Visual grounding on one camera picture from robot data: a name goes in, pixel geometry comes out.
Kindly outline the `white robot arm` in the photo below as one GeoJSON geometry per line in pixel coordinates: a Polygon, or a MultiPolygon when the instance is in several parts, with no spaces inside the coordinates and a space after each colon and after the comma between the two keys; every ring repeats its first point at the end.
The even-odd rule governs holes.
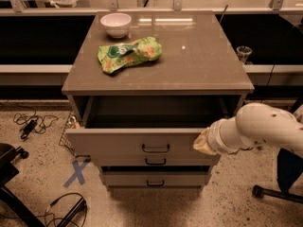
{"type": "Polygon", "coordinates": [[[240,148],[274,146],[303,157],[302,107],[294,113],[262,103],[242,106],[236,115],[204,129],[193,143],[201,153],[232,154],[240,148]]]}

